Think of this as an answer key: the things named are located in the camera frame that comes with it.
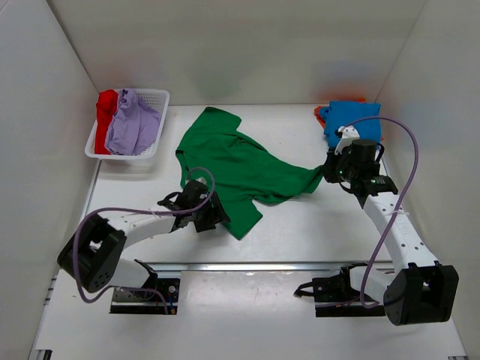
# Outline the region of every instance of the white enclosure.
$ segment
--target white enclosure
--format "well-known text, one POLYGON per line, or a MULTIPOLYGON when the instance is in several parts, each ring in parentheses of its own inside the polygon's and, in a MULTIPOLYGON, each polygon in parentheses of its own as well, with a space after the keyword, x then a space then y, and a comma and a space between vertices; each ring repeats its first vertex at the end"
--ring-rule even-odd
MULTIPOLYGON (((51 349, 52 360, 480 359, 479 17, 478 0, 0 0, 0 359, 27 359, 32 345, 32 359, 51 349), (97 171, 83 153, 95 102, 99 91, 121 87, 165 89, 181 106, 168 110, 152 168, 103 162, 97 171), (454 322, 316 322, 311 305, 295 308, 291 296, 310 272, 185 271, 184 312, 162 322, 112 318, 108 295, 83 304, 61 271, 44 312, 56 257, 83 211, 151 206, 179 189, 174 151, 204 106, 223 105, 244 120, 240 131, 311 168, 326 150, 313 109, 339 97, 378 101, 384 116, 417 136, 420 164, 405 206, 429 248, 459 272, 454 322), (214 302, 211 288, 220 291, 214 302), (298 337, 288 324, 301 329, 298 337), (245 334, 249 326, 255 331, 245 334), (161 352, 162 344, 181 351, 161 352)), ((402 186, 412 145, 384 125, 388 171, 402 186)), ((199 237, 187 228, 144 241, 126 257, 348 263, 367 260, 377 241, 356 201, 325 183, 311 196, 259 210, 265 217, 244 241, 222 229, 199 237)), ((379 260, 388 262, 388 253, 379 260)))

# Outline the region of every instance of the white table surface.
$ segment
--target white table surface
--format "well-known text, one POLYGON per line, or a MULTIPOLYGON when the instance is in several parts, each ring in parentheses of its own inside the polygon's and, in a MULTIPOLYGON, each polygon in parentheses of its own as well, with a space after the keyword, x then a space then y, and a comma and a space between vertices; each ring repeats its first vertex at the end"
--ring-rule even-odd
MULTIPOLYGON (((326 159, 327 144, 314 105, 219 106, 240 116, 241 132, 273 155, 313 169, 326 159)), ((168 109, 152 167, 102 161, 90 210, 104 206, 144 208, 180 190, 181 169, 175 150, 204 106, 168 109)), ((222 226, 197 234, 190 225, 128 248, 123 256, 147 262, 245 262, 368 260, 380 237, 356 198, 337 184, 321 181, 310 195, 280 205, 256 202, 263 219, 241 240, 222 226)), ((390 260, 380 252, 378 260, 390 260)))
POLYGON ((309 271, 182 272, 178 315, 110 314, 60 271, 36 349, 51 360, 437 360, 464 356, 450 320, 396 327, 386 317, 316 318, 296 298, 309 271))
MULTIPOLYGON (((146 208, 177 191, 174 152, 204 106, 171 106, 152 168, 103 162, 90 209, 146 208)), ((314 168, 326 158, 314 106, 220 106, 239 115, 240 131, 291 164, 314 168)), ((149 262, 366 260, 379 234, 354 196, 322 182, 312 195, 276 206, 257 204, 263 219, 242 241, 221 228, 189 226, 142 241, 127 258, 149 262)), ((380 260, 389 260, 383 251, 380 260)), ((315 318, 311 298, 295 298, 310 271, 181 273, 178 315, 109 314, 110 290, 85 304, 60 271, 35 349, 63 359, 447 359, 464 356, 453 321, 393 326, 381 318, 315 318)))

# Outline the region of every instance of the red cloth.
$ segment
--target red cloth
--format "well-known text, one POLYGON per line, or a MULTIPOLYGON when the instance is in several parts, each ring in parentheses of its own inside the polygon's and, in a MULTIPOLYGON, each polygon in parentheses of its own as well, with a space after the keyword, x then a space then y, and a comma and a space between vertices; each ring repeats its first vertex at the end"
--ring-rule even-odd
POLYGON ((95 154, 110 155, 105 149, 105 137, 113 115, 117 111, 119 95, 115 90, 102 91, 97 102, 97 134, 95 135, 95 154))

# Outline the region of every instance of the white wall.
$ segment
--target white wall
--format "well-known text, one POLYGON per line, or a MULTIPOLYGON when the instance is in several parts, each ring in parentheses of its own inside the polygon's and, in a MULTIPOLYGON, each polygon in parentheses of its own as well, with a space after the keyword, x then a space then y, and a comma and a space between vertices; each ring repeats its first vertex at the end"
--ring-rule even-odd
MULTIPOLYGON (((427 243, 460 274, 454 319, 471 359, 480 359, 480 1, 429 0, 379 101, 420 144, 408 196, 427 243)), ((396 179, 413 152, 398 129, 386 134, 396 179)))
POLYGON ((373 100, 425 0, 49 0, 97 90, 171 104, 373 100))
POLYGON ((0 0, 0 359, 26 359, 95 162, 97 93, 44 0, 0 0))

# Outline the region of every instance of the black mounting bracket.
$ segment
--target black mounting bracket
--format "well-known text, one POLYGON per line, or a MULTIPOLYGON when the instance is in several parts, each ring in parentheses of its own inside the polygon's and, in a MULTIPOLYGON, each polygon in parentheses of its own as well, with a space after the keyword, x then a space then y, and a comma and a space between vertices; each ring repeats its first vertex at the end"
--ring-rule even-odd
POLYGON ((167 313, 161 304, 158 295, 151 292, 130 292, 114 289, 111 314, 150 314, 150 315, 176 315, 179 312, 180 278, 155 278, 149 279, 154 283, 144 285, 159 291, 166 300, 167 313))
MULTIPOLYGON (((310 283, 304 283, 293 293, 294 296, 310 296, 315 301, 316 317, 383 317, 385 311, 382 305, 371 309, 358 303, 360 292, 350 286, 350 269, 366 264, 355 264, 340 269, 340 273, 331 277, 314 277, 310 283), (303 289, 312 287, 313 292, 303 289)), ((366 302, 374 300, 365 296, 366 302)))

